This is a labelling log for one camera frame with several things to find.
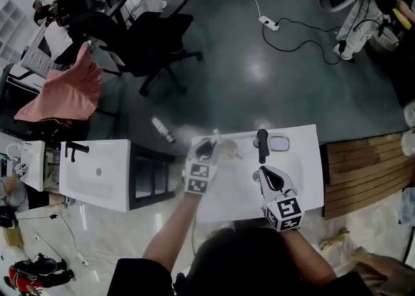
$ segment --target black bag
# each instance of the black bag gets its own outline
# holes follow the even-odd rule
[[[16,209],[11,206],[0,206],[0,226],[13,229],[18,226]]]

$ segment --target human hand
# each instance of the human hand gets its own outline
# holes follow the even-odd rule
[[[351,254],[351,259],[356,262],[366,263],[370,258],[371,254],[367,252],[367,250],[363,247],[358,247],[354,252]]]
[[[26,174],[25,172],[26,168],[27,168],[26,164],[23,164],[23,165],[17,164],[16,167],[14,167],[14,172],[16,173],[18,178],[21,178],[23,175]]]

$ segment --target pink towel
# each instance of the pink towel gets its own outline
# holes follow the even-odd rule
[[[98,104],[102,68],[98,68],[84,43],[77,62],[67,71],[49,71],[40,94],[14,116],[16,120],[37,122],[59,118],[87,120]]]

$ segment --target floor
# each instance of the floor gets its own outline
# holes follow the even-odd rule
[[[73,231],[78,250],[88,261],[88,267],[82,265],[71,234],[60,218],[21,221],[27,256],[33,258],[41,252],[51,258],[59,259],[43,240],[36,241],[34,235],[39,233],[54,250],[65,258],[76,275],[76,281],[51,288],[46,291],[47,294],[43,295],[106,295],[117,260],[121,257],[141,256],[151,238],[161,228],[181,198],[182,195],[179,194],[169,201],[128,214],[80,202],[68,209],[60,209],[59,211]],[[300,231],[317,248],[324,238],[337,234],[341,227],[346,226],[357,245],[364,246],[368,251],[377,254],[402,259],[408,243],[410,227],[397,223],[400,203],[401,195],[397,193],[370,207],[327,222],[321,218],[320,210],[307,211]],[[56,208],[40,208],[19,216],[21,218],[48,216],[55,211]],[[221,223],[197,224],[195,248],[197,249],[209,234],[221,225]],[[5,260],[0,265],[0,274],[6,275],[9,265],[26,257],[21,251],[13,251],[6,247],[3,238],[0,238],[0,242],[2,242],[0,243],[1,254]],[[324,251],[322,254],[335,268],[341,268],[348,253],[349,251],[336,249]],[[191,232],[189,232],[172,275],[175,277],[178,272],[188,268],[192,260]],[[0,290],[7,296],[15,295],[12,290],[4,286],[3,280],[0,280]]]
[[[348,9],[327,13],[318,0],[257,0],[261,14],[278,20],[289,17],[310,25],[340,26]],[[339,141],[392,133],[406,128],[402,108],[389,78],[366,51],[356,63],[326,65],[315,45],[294,53],[278,52],[262,39],[257,7],[253,0],[190,1],[182,12],[195,18],[184,36],[188,50],[201,50],[205,60],[195,58],[173,64],[188,88],[180,96],[165,73],[143,98],[138,89],[143,78],[129,74],[108,75],[101,104],[118,110],[121,118],[97,115],[89,137],[128,138],[138,144],[174,154],[185,154],[190,138],[211,134],[252,131],[260,127],[283,128],[316,124],[320,142]],[[335,33],[322,33],[281,22],[269,40],[293,48],[308,39],[324,46],[326,58],[335,62]],[[94,57],[108,65],[107,55]],[[158,116],[177,139],[169,144],[150,120]]]
[[[341,25],[347,12],[327,14],[319,9],[318,0],[257,1],[261,13],[272,19],[285,16],[324,28]],[[215,128],[231,133],[316,124],[320,142],[405,129],[401,106],[389,79],[365,51],[357,55],[355,64],[340,62],[336,66],[324,64],[321,52],[313,46],[290,54],[274,51],[262,40],[253,0],[196,0],[189,2],[184,12],[195,17],[185,44],[189,50],[202,50],[205,56],[200,63],[186,60],[173,66],[188,94],[179,96],[171,89],[169,79],[160,76],[151,86],[150,96],[143,98],[138,93],[142,78],[106,75],[100,107],[118,110],[121,117],[115,123],[110,117],[94,115],[90,139],[128,138],[149,148],[185,154],[192,137],[210,134]],[[273,43],[286,48],[306,39],[318,40],[324,46],[326,58],[336,60],[331,52],[334,34],[287,24],[280,31],[267,34]],[[114,67],[103,52],[97,50],[94,57],[101,66]],[[156,132],[150,123],[153,115],[171,130],[176,144],[167,144]],[[77,276],[76,281],[50,289],[44,295],[105,295],[117,259],[141,256],[181,197],[178,194],[174,199],[128,214],[81,202],[60,209],[76,245],[60,218],[22,221],[27,255],[32,258],[42,252],[58,259],[43,240],[36,241],[37,232],[68,261]],[[301,232],[317,246],[323,238],[347,226],[356,244],[402,258],[409,227],[397,223],[400,201],[400,194],[396,194],[328,222],[321,218],[320,210],[309,211]],[[55,210],[36,209],[21,217],[46,216]],[[198,224],[196,248],[219,227],[220,224]],[[88,267],[81,264],[76,248],[87,258]],[[0,266],[3,275],[8,265],[25,258],[24,253],[14,252],[4,244],[0,244],[0,250],[5,260]],[[333,265],[342,260],[333,253],[325,255]],[[192,259],[189,233],[173,275],[188,267]],[[2,280],[0,289],[6,295],[14,295]]]

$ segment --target black faucet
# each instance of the black faucet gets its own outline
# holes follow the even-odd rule
[[[85,152],[86,154],[89,152],[89,146],[84,146],[81,144],[77,144],[74,142],[66,142],[65,145],[65,158],[67,158],[67,149],[71,148],[72,149],[72,155],[71,155],[71,161],[74,163],[75,162],[75,151],[82,151]]]
[[[268,149],[268,132],[265,129],[260,129],[257,132],[257,138],[254,140],[254,146],[258,149],[259,163],[265,164],[267,157],[270,155]]]

